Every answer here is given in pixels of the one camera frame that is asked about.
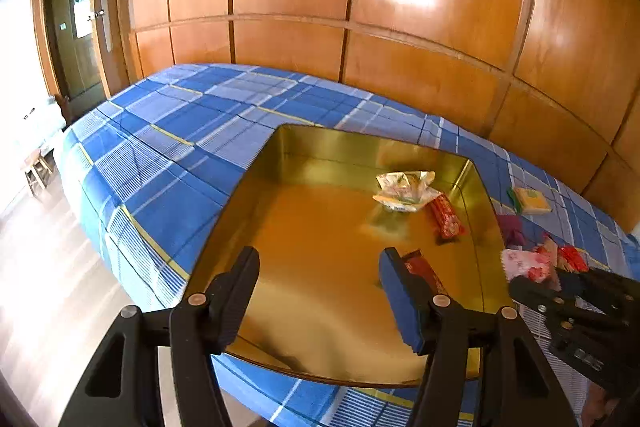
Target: blue plaid bedsheet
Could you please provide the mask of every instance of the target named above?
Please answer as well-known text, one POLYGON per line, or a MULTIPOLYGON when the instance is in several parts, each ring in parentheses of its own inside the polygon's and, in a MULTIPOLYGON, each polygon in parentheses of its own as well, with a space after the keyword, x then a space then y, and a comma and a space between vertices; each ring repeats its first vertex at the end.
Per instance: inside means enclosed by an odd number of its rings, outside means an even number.
MULTIPOLYGON (((510 187, 545 194, 553 211, 523 218, 532 245, 546 231, 559 245, 582 249, 592 266, 640 277, 638 244, 607 214, 542 169, 444 118, 300 73, 183 64, 99 105, 66 130, 54 152, 74 213, 143 311, 179 301, 226 200, 282 123, 374 134, 467 156, 499 214, 513 213, 510 187)), ((526 319, 544 344, 535 314, 526 319)), ((281 427, 401 426, 416 393, 297 380, 228 355, 214 357, 214 365, 226 391, 281 427)), ((583 391, 584 383, 561 362, 552 365, 560 377, 570 375, 562 382, 568 395, 583 391)), ((475 386, 467 384, 460 426, 471 425, 475 386)), ((581 407, 579 397, 573 404, 581 407)))

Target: gold box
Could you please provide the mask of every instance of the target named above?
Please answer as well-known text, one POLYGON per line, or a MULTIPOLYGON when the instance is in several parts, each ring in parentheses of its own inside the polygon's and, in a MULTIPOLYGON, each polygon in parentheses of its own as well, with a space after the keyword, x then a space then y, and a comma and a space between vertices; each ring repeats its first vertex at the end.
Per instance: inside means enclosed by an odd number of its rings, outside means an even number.
MULTIPOLYGON (((471 160, 320 127, 278 127, 240 180, 198 258, 185 295, 204 291, 242 247, 260 253, 260 277, 228 353, 307 380, 359 387, 415 385, 424 372, 402 342, 378 278, 385 247, 420 248, 447 292, 468 309, 512 305, 494 208, 471 160), (438 240, 427 206, 390 212, 372 199, 376 175, 436 172, 466 233, 438 240)), ((479 352, 470 350, 467 376, 479 352)))

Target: stool leg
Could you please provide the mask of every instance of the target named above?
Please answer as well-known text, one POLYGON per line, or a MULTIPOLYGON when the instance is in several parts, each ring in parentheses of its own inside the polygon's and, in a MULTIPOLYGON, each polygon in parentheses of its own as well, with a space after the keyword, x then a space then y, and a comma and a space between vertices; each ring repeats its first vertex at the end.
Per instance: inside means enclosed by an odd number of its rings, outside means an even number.
POLYGON ((36 180, 38 181, 38 184, 40 185, 40 187, 42 187, 42 190, 47 188, 44 186, 44 182, 42 181, 42 178, 40 178, 40 175, 38 174, 38 170, 36 169, 35 165, 31 166, 31 172, 33 172, 33 175, 36 176, 36 180))
POLYGON ((51 171, 51 169, 49 167, 49 164, 47 164, 46 160, 42 156, 40 156, 40 158, 38 158, 38 162, 40 163, 40 165, 42 165, 47 170, 47 172, 49 172, 49 174, 53 174, 53 172, 51 171))
POLYGON ((31 187, 31 180, 29 179, 29 171, 24 172, 24 177, 27 178, 27 187, 29 187, 31 196, 35 197, 35 194, 33 193, 33 187, 31 187))

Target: silver bolt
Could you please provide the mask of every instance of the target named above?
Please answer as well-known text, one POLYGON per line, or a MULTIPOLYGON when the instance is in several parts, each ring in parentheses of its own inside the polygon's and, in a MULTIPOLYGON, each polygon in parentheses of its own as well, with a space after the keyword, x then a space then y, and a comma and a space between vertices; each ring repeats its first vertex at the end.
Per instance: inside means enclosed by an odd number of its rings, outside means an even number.
POLYGON ((518 317, 518 312, 509 306, 502 308, 500 313, 502 313, 502 316, 505 319, 509 319, 510 321, 518 317))
POLYGON ((191 306, 200 306, 207 302, 207 296, 204 293, 194 293, 187 301, 191 306))
POLYGON ((120 310, 120 315, 125 319, 128 319, 129 317, 133 317, 133 315, 135 315, 136 313, 138 313, 138 308, 133 304, 124 306, 124 308, 120 310))
POLYGON ((433 303, 439 308, 446 308, 451 304, 451 299, 446 295, 436 295, 433 298, 433 303))

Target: pink snack package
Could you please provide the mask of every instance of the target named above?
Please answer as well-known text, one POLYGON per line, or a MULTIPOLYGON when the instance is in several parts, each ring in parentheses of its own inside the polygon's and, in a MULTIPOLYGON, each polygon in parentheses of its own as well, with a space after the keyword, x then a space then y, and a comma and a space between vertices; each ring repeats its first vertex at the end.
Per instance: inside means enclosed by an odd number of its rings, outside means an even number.
POLYGON ((543 248, 532 252, 528 250, 502 250, 500 254, 502 267, 511 280, 518 275, 524 275, 533 282, 543 282, 551 270, 551 255, 543 248))

